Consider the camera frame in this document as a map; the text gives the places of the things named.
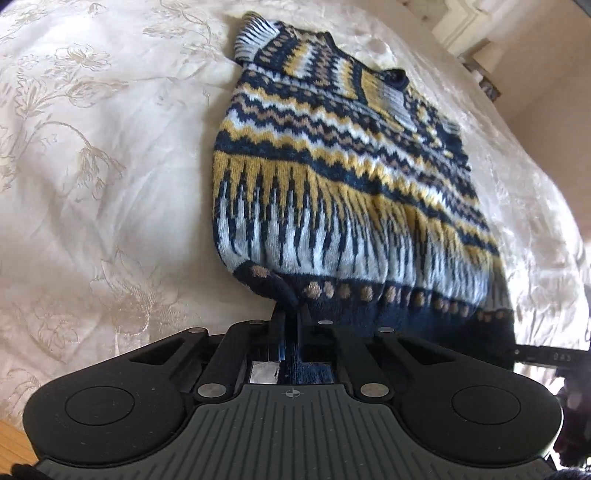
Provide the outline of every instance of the knit sweater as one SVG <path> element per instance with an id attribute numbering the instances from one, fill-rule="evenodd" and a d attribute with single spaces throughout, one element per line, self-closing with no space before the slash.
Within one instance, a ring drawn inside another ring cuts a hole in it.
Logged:
<path id="1" fill-rule="evenodd" d="M 372 70 L 327 32 L 249 12 L 235 59 L 213 156 L 214 239 L 235 277 L 359 335 L 447 345 L 470 320 L 514 342 L 459 126 L 403 70 Z"/>

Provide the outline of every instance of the crosshair symbol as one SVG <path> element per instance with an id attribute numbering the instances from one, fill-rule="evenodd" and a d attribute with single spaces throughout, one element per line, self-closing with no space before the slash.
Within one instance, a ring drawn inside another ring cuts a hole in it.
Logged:
<path id="1" fill-rule="evenodd" d="M 292 400 L 297 398 L 301 395 L 301 391 L 296 390 L 295 388 L 290 388 L 287 392 L 285 392 L 286 397 L 290 397 Z"/>

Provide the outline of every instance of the bed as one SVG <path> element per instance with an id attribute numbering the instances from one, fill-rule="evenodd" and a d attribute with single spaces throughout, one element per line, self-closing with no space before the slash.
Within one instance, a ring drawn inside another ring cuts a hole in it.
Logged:
<path id="1" fill-rule="evenodd" d="M 269 318 L 212 241 L 213 140 L 245 11 L 404 68 L 463 130 L 519 343 L 588 347 L 564 198 L 410 12 L 331 0 L 15 0 L 0 14 L 0 416 L 59 375 L 200 325 Z M 522 367 L 546 385 L 551 372 Z"/>

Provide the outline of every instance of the metal screw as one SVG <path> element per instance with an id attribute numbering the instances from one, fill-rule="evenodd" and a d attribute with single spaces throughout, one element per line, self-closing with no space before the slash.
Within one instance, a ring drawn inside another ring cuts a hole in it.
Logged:
<path id="1" fill-rule="evenodd" d="M 361 393 L 366 397 L 379 398 L 388 395 L 390 389 L 381 383 L 366 383 L 361 387 Z"/>
<path id="2" fill-rule="evenodd" d="M 197 389 L 197 393 L 205 398 L 218 398 L 226 393 L 226 387 L 219 383 L 206 383 Z"/>

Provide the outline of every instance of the wooden floor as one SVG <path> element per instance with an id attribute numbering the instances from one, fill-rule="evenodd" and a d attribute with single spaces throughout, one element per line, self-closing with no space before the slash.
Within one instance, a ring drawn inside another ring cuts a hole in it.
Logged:
<path id="1" fill-rule="evenodd" d="M 31 463 L 37 461 L 27 436 L 0 421 L 0 473 L 8 473 L 13 463 Z"/>

